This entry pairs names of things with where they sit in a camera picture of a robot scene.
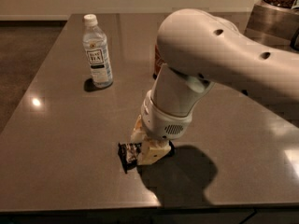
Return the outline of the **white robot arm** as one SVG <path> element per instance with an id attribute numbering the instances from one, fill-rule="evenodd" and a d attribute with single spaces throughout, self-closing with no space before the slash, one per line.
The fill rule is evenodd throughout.
<path id="1" fill-rule="evenodd" d="M 126 161 L 149 165 L 170 154 L 171 142 L 186 132 L 194 107 L 216 83 L 298 123 L 296 53 L 257 43 L 231 22 L 199 9 L 169 15 L 157 47 L 164 64 L 141 106 Z"/>

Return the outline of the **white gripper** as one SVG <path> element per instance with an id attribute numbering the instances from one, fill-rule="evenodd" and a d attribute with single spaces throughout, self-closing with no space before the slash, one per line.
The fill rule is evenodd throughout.
<path id="1" fill-rule="evenodd" d="M 168 140 L 178 139 L 185 134 L 191 121 L 191 115 L 176 117 L 161 111 L 153 103 L 151 91 L 148 91 L 141 106 L 141 116 L 137 117 L 131 134 L 132 143 L 141 143 L 137 164 L 152 165 L 163 158 L 171 150 Z"/>

